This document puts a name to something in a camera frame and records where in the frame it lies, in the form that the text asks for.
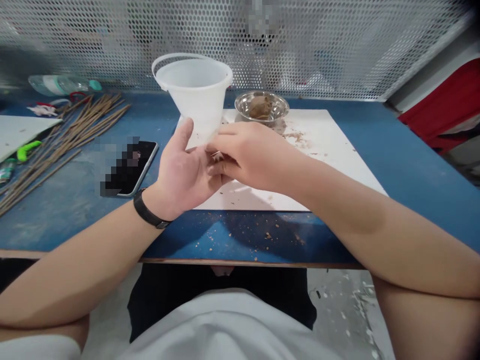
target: white board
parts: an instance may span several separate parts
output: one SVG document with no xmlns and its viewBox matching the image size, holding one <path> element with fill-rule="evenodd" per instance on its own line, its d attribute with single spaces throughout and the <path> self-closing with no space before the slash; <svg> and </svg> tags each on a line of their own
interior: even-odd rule
<svg viewBox="0 0 480 360">
<path fill-rule="evenodd" d="M 60 118 L 0 115 L 0 163 Z"/>
<path fill-rule="evenodd" d="M 223 123 L 235 122 L 237 111 L 225 109 Z M 384 188 L 327 110 L 291 109 L 276 130 L 304 154 L 323 161 L 358 182 L 387 195 Z M 208 138 L 194 132 L 188 148 L 204 144 Z M 309 211 L 292 198 L 253 189 L 234 180 L 222 186 L 197 210 Z"/>
</svg>

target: bucket handle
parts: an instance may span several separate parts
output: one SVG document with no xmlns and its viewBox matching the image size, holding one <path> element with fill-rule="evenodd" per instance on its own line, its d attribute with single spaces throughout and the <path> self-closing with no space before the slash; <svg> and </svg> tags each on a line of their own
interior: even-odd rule
<svg viewBox="0 0 480 360">
<path fill-rule="evenodd" d="M 157 77 L 155 76 L 155 67 L 158 65 L 158 63 L 170 58 L 197 58 L 197 59 L 204 59 L 204 60 L 213 60 L 212 58 L 207 56 L 191 54 L 188 52 L 174 52 L 171 54 L 163 55 L 163 56 L 157 57 L 155 61 L 151 64 L 151 73 L 153 74 L 154 79 L 157 79 Z"/>
</svg>

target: left hand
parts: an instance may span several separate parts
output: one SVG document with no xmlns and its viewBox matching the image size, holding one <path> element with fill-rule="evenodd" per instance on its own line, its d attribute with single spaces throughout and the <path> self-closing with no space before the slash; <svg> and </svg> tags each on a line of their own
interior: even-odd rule
<svg viewBox="0 0 480 360">
<path fill-rule="evenodd" d="M 207 174 L 214 160 L 204 145 L 185 150 L 193 130 L 191 118 L 177 127 L 161 153 L 158 180 L 142 194 L 146 207 L 166 221 L 204 203 L 231 180 L 225 175 Z"/>
</svg>

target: stainless steel bowl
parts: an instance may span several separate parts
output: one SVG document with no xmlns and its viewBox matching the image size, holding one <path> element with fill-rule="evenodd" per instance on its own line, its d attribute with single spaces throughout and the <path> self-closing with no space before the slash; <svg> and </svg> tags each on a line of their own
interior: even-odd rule
<svg viewBox="0 0 480 360">
<path fill-rule="evenodd" d="M 250 103 L 255 97 L 268 97 L 271 101 L 271 112 L 267 119 L 260 120 L 249 116 Z M 249 91 L 235 99 L 235 109 L 238 111 L 242 121 L 254 121 L 267 126 L 275 126 L 280 122 L 290 111 L 289 103 L 281 96 L 275 95 L 269 91 Z"/>
</svg>

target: floor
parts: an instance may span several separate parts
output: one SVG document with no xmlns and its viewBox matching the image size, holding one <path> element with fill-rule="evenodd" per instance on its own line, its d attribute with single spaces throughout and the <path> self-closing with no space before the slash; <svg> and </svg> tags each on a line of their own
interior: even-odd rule
<svg viewBox="0 0 480 360">
<path fill-rule="evenodd" d="M 136 265 L 91 313 L 82 360 L 115 359 L 129 345 L 127 302 L 141 269 Z M 395 360 L 368 271 L 308 269 L 307 277 L 317 309 L 313 332 L 322 343 L 346 360 Z"/>
</svg>

